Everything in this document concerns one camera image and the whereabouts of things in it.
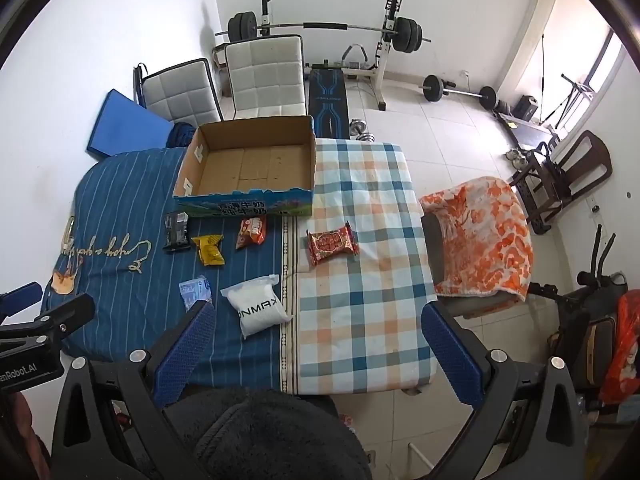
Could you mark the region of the light blue tissue packet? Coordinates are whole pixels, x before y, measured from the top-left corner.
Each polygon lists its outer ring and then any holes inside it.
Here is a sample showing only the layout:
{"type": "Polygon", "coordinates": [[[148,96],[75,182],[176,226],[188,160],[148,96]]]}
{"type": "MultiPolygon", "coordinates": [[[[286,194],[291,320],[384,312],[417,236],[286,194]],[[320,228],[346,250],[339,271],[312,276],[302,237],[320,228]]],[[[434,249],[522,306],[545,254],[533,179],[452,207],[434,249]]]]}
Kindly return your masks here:
{"type": "Polygon", "coordinates": [[[184,308],[189,311],[198,301],[212,302],[212,289],[208,279],[200,275],[192,280],[179,284],[180,296],[184,303],[184,308]]]}

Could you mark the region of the white soft pouch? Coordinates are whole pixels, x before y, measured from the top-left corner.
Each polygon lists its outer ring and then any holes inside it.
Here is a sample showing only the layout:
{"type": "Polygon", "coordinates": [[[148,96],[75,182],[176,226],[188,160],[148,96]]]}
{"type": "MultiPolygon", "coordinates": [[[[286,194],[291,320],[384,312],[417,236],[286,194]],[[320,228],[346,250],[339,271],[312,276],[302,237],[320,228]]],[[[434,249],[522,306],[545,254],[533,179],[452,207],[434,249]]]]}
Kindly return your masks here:
{"type": "Polygon", "coordinates": [[[292,320],[274,291],[279,282],[278,274],[269,274],[221,289],[221,296],[238,314],[244,339],[292,320]]]}

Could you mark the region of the yellow snack packet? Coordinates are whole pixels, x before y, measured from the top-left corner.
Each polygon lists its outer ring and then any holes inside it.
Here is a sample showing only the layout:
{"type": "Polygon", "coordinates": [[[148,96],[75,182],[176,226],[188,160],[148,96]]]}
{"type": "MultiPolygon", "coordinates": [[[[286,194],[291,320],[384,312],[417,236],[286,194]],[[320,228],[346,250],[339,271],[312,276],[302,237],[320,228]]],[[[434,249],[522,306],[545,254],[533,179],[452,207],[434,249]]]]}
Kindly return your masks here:
{"type": "Polygon", "coordinates": [[[203,266],[223,266],[224,255],[221,252],[220,244],[224,236],[222,234],[208,234],[192,237],[192,242],[198,250],[203,266]]]}

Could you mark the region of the black snack packet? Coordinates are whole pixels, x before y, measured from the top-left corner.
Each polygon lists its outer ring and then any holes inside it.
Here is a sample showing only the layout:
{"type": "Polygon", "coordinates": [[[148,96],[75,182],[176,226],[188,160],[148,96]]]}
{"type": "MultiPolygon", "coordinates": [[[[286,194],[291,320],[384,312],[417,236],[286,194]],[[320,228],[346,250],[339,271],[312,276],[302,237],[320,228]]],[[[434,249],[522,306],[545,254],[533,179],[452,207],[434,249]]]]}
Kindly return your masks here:
{"type": "Polygon", "coordinates": [[[164,252],[184,252],[191,247],[189,237],[189,216],[184,211],[171,211],[165,214],[164,252]]]}

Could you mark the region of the orange panda snack packet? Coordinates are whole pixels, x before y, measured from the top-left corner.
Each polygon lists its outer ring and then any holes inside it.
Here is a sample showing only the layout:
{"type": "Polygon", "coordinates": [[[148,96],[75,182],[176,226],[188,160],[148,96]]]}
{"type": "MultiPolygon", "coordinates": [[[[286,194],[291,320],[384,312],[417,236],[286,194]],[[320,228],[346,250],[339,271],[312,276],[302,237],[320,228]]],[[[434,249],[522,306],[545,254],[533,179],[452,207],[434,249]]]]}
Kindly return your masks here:
{"type": "Polygon", "coordinates": [[[235,249],[240,250],[250,245],[261,245],[266,238],[266,232],[267,218],[265,216],[242,219],[235,249]]]}

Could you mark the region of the red snack packet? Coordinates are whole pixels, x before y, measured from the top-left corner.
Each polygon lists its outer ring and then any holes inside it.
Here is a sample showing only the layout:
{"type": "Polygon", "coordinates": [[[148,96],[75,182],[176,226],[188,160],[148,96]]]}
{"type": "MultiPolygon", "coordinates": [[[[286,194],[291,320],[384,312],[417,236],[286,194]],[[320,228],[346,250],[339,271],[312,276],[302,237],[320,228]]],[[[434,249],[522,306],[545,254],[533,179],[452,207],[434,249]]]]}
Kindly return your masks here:
{"type": "Polygon", "coordinates": [[[331,231],[307,232],[309,258],[312,266],[337,255],[358,255],[359,246],[349,222],[331,231]]]}

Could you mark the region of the black fleece sleeve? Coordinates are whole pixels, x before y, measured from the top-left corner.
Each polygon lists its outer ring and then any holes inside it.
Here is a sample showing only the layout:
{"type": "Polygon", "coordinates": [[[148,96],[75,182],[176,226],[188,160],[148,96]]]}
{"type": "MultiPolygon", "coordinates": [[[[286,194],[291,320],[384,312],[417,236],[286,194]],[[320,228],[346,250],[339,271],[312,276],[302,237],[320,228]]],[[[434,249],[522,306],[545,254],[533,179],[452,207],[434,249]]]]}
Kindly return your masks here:
{"type": "Polygon", "coordinates": [[[209,389],[165,414],[212,479],[372,477],[366,452],[329,396],[209,389]]]}

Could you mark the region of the red plastic bag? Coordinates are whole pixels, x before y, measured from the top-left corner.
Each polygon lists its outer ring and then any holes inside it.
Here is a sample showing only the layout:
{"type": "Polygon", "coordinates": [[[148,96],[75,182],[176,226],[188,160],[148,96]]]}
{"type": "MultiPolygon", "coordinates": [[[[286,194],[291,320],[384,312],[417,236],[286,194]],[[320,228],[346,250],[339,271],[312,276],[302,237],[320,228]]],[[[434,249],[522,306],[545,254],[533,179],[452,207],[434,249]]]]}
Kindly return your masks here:
{"type": "Polygon", "coordinates": [[[617,305],[615,352],[600,400],[620,404],[639,390],[639,291],[631,289],[617,305]]]}

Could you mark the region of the dark wooden chair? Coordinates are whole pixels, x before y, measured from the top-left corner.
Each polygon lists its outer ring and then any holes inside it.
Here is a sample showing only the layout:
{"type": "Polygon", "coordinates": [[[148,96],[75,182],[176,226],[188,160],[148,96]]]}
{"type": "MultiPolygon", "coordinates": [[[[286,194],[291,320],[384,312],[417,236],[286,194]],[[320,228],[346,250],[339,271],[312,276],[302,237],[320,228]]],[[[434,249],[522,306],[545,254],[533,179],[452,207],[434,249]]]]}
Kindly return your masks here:
{"type": "Polygon", "coordinates": [[[536,235],[551,229],[551,220],[613,174],[610,151],[590,130],[583,131],[560,160],[551,158],[542,142],[525,156],[525,164],[510,181],[525,207],[527,223],[536,235]]]}

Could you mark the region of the dark blue crumpled cloth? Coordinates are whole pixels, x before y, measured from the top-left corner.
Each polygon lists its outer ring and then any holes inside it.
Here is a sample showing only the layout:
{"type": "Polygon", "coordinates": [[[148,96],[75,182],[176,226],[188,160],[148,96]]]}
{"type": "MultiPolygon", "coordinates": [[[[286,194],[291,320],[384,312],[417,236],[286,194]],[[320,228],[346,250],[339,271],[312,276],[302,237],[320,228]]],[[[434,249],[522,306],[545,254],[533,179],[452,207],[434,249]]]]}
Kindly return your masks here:
{"type": "Polygon", "coordinates": [[[196,128],[188,122],[175,122],[166,141],[166,148],[187,148],[196,128]]]}

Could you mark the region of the open cardboard box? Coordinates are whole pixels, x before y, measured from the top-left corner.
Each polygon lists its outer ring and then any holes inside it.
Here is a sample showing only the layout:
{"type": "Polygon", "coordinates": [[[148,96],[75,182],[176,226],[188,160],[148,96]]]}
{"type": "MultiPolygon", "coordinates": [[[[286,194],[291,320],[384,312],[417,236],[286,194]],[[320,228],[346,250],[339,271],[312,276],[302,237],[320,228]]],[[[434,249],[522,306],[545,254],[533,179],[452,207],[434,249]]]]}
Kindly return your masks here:
{"type": "Polygon", "coordinates": [[[174,200],[193,217],[308,217],[315,171],[309,116],[210,122],[186,148],[174,200]]]}

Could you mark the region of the white padded chair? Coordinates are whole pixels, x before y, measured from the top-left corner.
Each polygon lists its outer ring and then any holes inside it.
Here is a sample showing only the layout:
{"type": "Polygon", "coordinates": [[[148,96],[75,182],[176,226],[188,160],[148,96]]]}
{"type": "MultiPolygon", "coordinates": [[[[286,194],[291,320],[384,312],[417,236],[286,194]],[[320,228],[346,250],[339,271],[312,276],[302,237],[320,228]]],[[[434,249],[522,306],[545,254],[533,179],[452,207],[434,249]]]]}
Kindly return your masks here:
{"type": "Polygon", "coordinates": [[[235,119],[307,115],[301,36],[235,42],[224,56],[235,119]]]}
{"type": "Polygon", "coordinates": [[[224,119],[214,78],[206,58],[144,74],[146,66],[134,68],[137,103],[168,122],[186,122],[193,127],[224,119]]]}

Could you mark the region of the black blue bench pad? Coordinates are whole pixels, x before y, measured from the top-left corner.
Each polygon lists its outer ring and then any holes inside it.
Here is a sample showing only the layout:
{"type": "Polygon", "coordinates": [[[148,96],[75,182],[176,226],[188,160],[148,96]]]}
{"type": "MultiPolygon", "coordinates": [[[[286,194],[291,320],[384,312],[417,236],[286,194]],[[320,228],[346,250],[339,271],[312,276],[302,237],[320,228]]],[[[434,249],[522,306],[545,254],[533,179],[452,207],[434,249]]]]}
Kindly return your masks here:
{"type": "Polygon", "coordinates": [[[308,82],[309,113],[316,137],[347,140],[349,117],[344,73],[339,68],[313,68],[308,82]]]}

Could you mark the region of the right white padded chair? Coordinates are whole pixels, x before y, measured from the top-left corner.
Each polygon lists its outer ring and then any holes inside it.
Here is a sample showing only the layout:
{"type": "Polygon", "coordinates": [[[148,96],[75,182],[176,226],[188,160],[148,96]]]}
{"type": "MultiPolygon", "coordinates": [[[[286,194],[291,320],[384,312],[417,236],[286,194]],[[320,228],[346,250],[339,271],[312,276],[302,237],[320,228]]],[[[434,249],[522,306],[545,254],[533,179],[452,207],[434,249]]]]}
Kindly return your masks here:
{"type": "Polygon", "coordinates": [[[224,56],[235,119],[307,115],[301,36],[235,42],[224,56]]]}

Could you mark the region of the long barbell on rack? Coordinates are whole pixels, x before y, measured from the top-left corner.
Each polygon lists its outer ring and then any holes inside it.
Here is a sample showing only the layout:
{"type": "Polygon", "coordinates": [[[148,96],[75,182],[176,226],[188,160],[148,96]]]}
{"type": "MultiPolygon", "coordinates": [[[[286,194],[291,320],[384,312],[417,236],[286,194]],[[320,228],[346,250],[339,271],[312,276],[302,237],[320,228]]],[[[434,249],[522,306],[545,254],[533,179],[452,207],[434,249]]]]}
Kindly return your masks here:
{"type": "Polygon", "coordinates": [[[426,38],[422,26],[412,18],[395,18],[391,28],[353,25],[340,22],[299,22],[259,24],[253,11],[237,13],[230,18],[227,29],[216,32],[216,36],[226,36],[230,42],[256,39],[262,32],[271,32],[278,28],[300,28],[314,30],[358,30],[358,32],[379,32],[383,41],[389,41],[395,51],[412,53],[432,40],[426,38]]]}

